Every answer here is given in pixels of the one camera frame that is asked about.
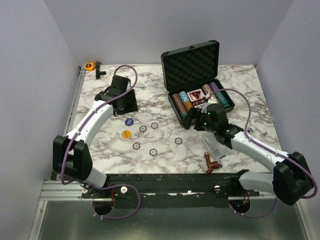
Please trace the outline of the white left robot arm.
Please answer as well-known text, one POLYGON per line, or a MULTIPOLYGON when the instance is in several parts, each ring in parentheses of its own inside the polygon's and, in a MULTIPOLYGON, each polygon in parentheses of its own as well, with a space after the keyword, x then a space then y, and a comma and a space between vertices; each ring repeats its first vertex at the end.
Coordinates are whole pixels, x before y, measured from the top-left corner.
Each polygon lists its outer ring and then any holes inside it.
POLYGON ((89 147, 108 119, 136 111, 138 106, 131 81, 114 75, 110 86, 95 95, 91 108, 79 124, 66 136, 58 135, 53 140, 53 171, 94 186, 93 191, 99 197, 107 197, 111 185, 107 175, 93 167, 89 147))

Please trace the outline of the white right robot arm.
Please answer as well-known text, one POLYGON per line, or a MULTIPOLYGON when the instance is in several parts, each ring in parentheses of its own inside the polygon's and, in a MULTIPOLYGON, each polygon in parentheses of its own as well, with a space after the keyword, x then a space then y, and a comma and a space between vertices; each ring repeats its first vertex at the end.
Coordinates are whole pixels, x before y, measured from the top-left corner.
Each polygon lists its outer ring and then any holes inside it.
POLYGON ((226 111, 219 104, 206 103, 203 108, 191 108, 182 123, 186 129, 194 124, 196 131, 212 133, 221 145, 247 155, 269 171, 240 172, 230 183, 234 195, 241 196, 247 190, 267 192, 292 206, 307 198, 310 190, 313 190, 311 197, 317 194, 317 183, 302 154, 277 150, 251 137, 246 130, 229 123, 226 111))

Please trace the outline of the yellow big blind button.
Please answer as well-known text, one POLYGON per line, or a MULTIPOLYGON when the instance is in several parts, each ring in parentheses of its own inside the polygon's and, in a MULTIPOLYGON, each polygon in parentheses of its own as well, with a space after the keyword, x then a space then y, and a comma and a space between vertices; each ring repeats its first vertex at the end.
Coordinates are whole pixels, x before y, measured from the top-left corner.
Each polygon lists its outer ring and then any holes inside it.
POLYGON ((121 133, 121 137, 123 139, 129 139, 131 137, 131 132, 129 130, 124 130, 122 133, 121 133))

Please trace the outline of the blue small blind button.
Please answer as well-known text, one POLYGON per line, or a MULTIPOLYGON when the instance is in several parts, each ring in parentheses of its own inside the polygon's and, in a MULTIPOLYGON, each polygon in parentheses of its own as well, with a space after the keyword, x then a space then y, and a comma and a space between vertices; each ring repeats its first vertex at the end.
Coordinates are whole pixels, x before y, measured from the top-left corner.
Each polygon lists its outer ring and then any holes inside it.
POLYGON ((134 124, 134 120, 132 118, 127 118, 124 123, 125 123, 126 126, 129 127, 129 126, 132 126, 134 124))

